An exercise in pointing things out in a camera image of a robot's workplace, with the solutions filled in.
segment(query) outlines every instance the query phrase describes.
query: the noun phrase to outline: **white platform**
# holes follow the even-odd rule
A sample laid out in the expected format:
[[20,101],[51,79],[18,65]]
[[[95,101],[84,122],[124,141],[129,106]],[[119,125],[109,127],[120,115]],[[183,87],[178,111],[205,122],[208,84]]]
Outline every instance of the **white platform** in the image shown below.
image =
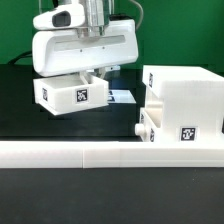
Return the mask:
[[0,142],[0,168],[224,167],[223,142]]

